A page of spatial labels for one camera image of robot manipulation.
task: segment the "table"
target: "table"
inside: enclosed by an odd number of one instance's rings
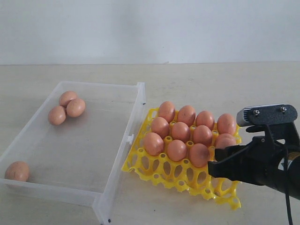
[[[0,154],[61,80],[146,83],[147,109],[163,101],[177,108],[192,105],[215,117],[235,115],[245,106],[287,103],[300,110],[300,62],[174,65],[0,66]],[[295,122],[300,128],[300,120]],[[242,129],[243,143],[252,136]],[[112,224],[117,225],[261,225],[288,224],[285,196],[268,187],[238,186],[242,208],[230,210],[201,196],[153,186],[135,173],[123,173]],[[294,224],[300,201],[291,198]],[[91,208],[12,197],[0,193],[1,224],[98,224]]]

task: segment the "plastic egg tray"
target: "plastic egg tray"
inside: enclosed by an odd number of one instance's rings
[[[179,192],[188,191],[190,195],[202,195],[204,199],[214,199],[216,203],[229,203],[231,209],[236,210],[241,207],[240,200],[236,194],[236,188],[239,181],[230,181],[226,178],[213,178],[208,173],[208,166],[197,168],[193,166],[187,157],[179,162],[173,162],[166,154],[168,143],[173,139],[169,135],[164,138],[164,152],[158,156],[151,156],[143,147],[143,138],[146,133],[151,131],[151,122],[157,116],[158,108],[150,109],[148,115],[132,145],[128,157],[122,167],[122,171],[136,172],[141,180],[151,180],[153,185],[162,183],[165,188],[176,188]],[[170,123],[172,127],[177,120],[176,111],[174,121]],[[190,127],[191,136],[195,124]],[[237,144],[241,143],[241,137],[238,133],[239,127],[234,134]],[[213,133],[212,146],[210,150],[210,160],[214,160],[214,142],[218,136],[217,124],[215,124]],[[186,143],[190,149],[194,143]]]

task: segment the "clear plastic container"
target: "clear plastic container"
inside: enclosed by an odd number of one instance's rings
[[[67,90],[85,100],[86,110],[53,126],[48,113]],[[100,223],[108,225],[121,167],[143,122],[144,104],[144,83],[60,82],[0,157],[0,190],[90,206]],[[28,182],[4,179],[14,161],[29,164]]]

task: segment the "black cable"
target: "black cable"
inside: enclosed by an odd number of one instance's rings
[[[288,175],[288,154],[289,151],[287,147],[282,144],[282,146],[285,149],[285,160],[284,160],[284,173],[285,173],[285,203],[286,203],[286,212],[287,212],[287,218],[289,221],[289,225],[293,225],[293,219],[292,219],[292,213],[291,213],[291,205],[290,205],[290,193],[289,193],[289,175]]]

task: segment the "white wall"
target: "white wall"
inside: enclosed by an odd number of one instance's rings
[[[0,0],[0,64],[300,60],[299,0]]]

